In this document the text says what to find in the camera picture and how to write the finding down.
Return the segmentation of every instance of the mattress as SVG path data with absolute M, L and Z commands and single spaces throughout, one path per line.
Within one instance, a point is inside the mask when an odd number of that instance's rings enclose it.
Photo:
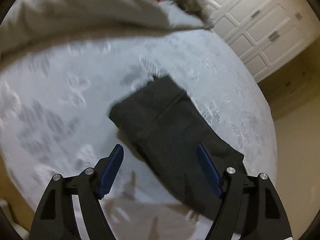
M 244 154 L 249 175 L 265 172 L 276 181 L 270 108 L 242 61 L 215 33 L 104 28 L 29 46 L 0 64 L 2 156 L 34 210 L 54 174 L 77 175 L 120 143 L 123 164 L 100 202 L 116 238 L 205 238 L 212 221 L 175 199 L 108 118 L 114 102 L 167 74 L 212 129 Z

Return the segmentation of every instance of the white bedspread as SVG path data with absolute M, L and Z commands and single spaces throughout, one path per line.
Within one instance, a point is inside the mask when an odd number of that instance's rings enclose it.
M 8 174 L 33 209 L 55 173 L 74 176 L 125 157 L 101 206 L 117 239 L 204 239 L 211 221 L 172 197 L 108 118 L 110 106 L 152 77 L 184 87 L 215 132 L 245 155 L 250 175 L 276 180 L 269 106 L 231 48 L 205 30 L 107 29 L 29 47 L 1 62 L 0 140 Z M 86 232 L 79 219 L 83 236 Z

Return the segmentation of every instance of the white object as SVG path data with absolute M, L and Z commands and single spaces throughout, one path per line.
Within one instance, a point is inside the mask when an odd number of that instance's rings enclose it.
M 13 228 L 17 231 L 17 233 L 19 234 L 19 236 L 22 237 L 22 239 L 26 240 L 29 237 L 29 232 L 26 231 L 23 227 L 19 226 L 18 224 L 16 224 L 13 219 L 12 219 L 12 215 L 9 209 L 9 205 L 7 203 L 7 201 L 0 199 L 0 206 L 5 214 L 5 216 L 7 217 L 7 219 L 9 220 L 9 222 L 11 223 L 11 225 L 13 226 Z
M 256 82 L 281 68 L 320 36 L 306 0 L 208 0 L 213 30 Z

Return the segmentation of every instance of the silver screw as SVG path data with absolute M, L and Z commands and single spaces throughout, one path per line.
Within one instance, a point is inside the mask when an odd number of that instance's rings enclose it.
M 87 168 L 84 173 L 87 175 L 91 175 L 94 172 L 93 168 Z
M 268 178 L 268 175 L 265 174 L 265 173 L 261 173 L 261 174 L 260 174 L 260 177 L 261 177 L 261 179 L 267 179 L 267 178 Z
M 55 174 L 53 177 L 53 180 L 57 181 L 61 178 L 60 174 Z
M 229 167 L 229 168 L 227 168 L 227 172 L 230 174 L 234 174 L 234 173 L 236 173 L 236 170 L 235 170 L 235 168 Z

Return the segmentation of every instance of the bed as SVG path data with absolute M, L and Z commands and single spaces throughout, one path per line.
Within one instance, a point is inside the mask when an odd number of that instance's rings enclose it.
M 13 12 L 7 22 L 21 11 Z M 148 24 L 49 30 L 32 42 L 35 32 L 24 30 L 19 37 L 21 26 L 0 28 L 0 52 L 9 51 L 0 62 L 2 157 L 11 181 L 35 210 L 54 174 L 79 174 L 120 143 L 123 164 L 110 194 L 100 202 L 117 239 L 204 239 L 212 221 L 165 189 L 108 118 L 110 107 L 153 76 L 168 74 L 212 129 L 244 154 L 248 174 L 265 172 L 275 183 L 270 108 L 232 49 L 197 26 L 197 19 L 184 20 L 180 29 L 181 24 L 171 29 L 146 28 Z M 80 206 L 74 201 L 85 240 Z

